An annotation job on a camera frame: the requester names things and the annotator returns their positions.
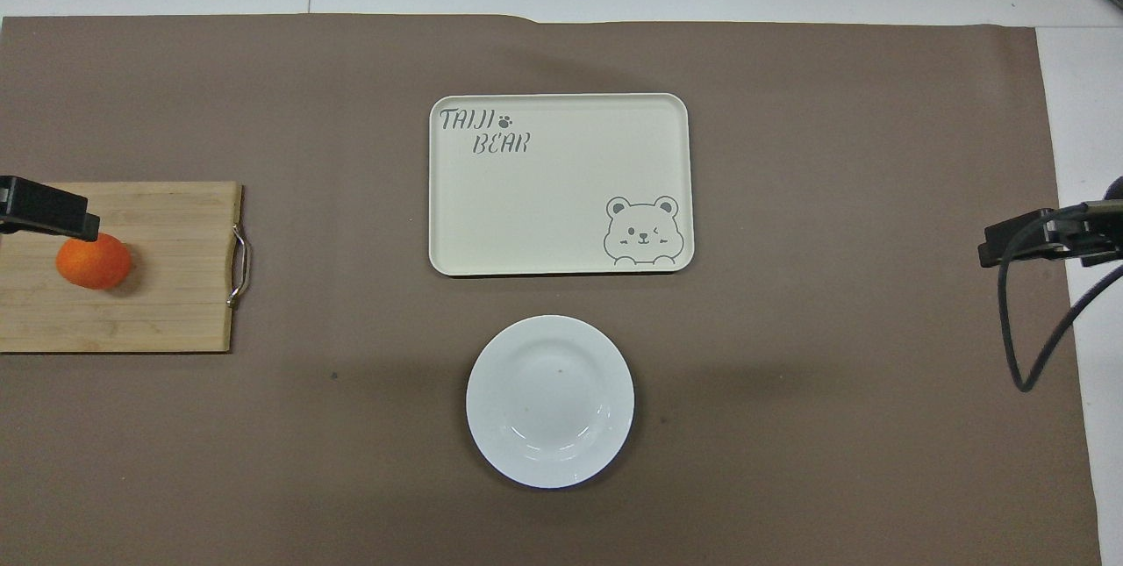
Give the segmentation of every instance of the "brown paper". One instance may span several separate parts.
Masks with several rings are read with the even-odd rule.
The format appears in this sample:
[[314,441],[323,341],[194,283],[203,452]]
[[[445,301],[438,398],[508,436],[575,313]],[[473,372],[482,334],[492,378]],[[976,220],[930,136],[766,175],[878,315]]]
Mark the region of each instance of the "brown paper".
[[[546,91],[685,101],[686,270],[429,266],[430,107]],[[31,179],[235,179],[256,250],[229,355],[0,358],[0,562],[1098,562],[1070,341],[1019,393],[975,254],[1056,207],[1033,30],[6,18],[0,143]],[[1012,281],[1029,358],[1063,268]],[[560,492],[494,472],[464,413],[481,347],[545,313],[609,335],[637,394]]]

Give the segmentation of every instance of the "rectangular tray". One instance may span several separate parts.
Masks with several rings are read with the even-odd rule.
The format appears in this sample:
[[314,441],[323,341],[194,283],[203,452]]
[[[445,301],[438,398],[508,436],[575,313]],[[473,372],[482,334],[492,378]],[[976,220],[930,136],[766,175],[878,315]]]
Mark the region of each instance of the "rectangular tray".
[[89,199],[133,271],[108,291],[55,270],[66,238],[0,237],[0,353],[227,352],[239,183],[51,183]]
[[449,95],[432,107],[429,261],[440,273],[678,271],[693,255],[676,95]]

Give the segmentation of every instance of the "black cable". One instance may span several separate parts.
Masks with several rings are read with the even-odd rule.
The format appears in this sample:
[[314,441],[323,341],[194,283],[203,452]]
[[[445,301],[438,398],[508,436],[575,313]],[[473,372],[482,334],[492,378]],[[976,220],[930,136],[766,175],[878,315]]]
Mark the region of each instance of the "black cable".
[[1041,372],[1046,367],[1046,363],[1049,362],[1049,357],[1052,355],[1060,339],[1063,337],[1068,327],[1072,326],[1076,317],[1084,311],[1088,303],[1095,300],[1111,283],[1115,283],[1120,277],[1123,277],[1123,266],[1111,271],[1106,277],[1101,279],[1099,283],[1084,293],[1079,301],[1071,305],[1065,318],[1054,327],[1052,335],[1049,337],[1046,346],[1042,347],[1041,354],[1038,355],[1037,362],[1033,363],[1033,367],[1030,369],[1030,375],[1024,381],[1022,380],[1022,373],[1017,366],[1017,358],[1014,355],[1014,338],[1011,336],[1010,329],[1010,309],[1006,303],[1006,275],[1010,271],[1010,264],[1014,258],[1014,253],[1022,246],[1023,241],[1028,237],[1033,235],[1035,231],[1040,230],[1040,227],[1048,225],[1048,222],[1056,221],[1056,219],[1079,219],[1088,210],[1087,203],[1078,203],[1075,207],[1065,207],[1065,209],[1059,209],[1051,211],[1051,213],[1043,214],[1042,217],[1034,219],[1033,222],[1029,222],[1022,230],[1019,230],[1010,243],[1006,245],[1006,249],[1003,250],[1002,259],[998,263],[998,319],[1002,323],[1002,341],[1006,347],[1006,364],[1010,366],[1010,375],[1014,378],[1014,386],[1023,393],[1028,393],[1033,389],[1033,385],[1038,383],[1038,378]]

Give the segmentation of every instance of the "bear ear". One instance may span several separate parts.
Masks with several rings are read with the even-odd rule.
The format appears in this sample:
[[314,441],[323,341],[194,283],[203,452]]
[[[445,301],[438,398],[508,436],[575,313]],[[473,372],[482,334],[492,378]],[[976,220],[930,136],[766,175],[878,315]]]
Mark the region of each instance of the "bear ear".
[[623,199],[623,198],[609,199],[609,207],[608,207],[609,217],[610,218],[615,218],[617,214],[619,213],[619,211],[622,211],[622,210],[627,209],[627,207],[630,207],[630,206],[631,206],[631,203],[629,201],[627,201],[627,199]]
[[664,211],[667,211],[672,218],[674,218],[675,214],[678,214],[678,202],[675,202],[675,199],[670,198],[669,194],[664,194],[663,198],[657,199],[655,201],[655,206]]

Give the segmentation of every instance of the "white plate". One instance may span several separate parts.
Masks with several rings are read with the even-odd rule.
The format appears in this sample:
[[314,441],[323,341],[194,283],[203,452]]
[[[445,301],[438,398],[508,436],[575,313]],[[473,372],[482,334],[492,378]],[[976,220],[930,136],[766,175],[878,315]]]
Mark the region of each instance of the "white plate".
[[636,396],[628,365],[593,326],[522,319],[484,347],[466,398],[472,438],[495,469],[532,487],[593,477],[620,451]]
[[429,115],[429,261],[447,275],[678,271],[694,255],[674,94],[450,95]]

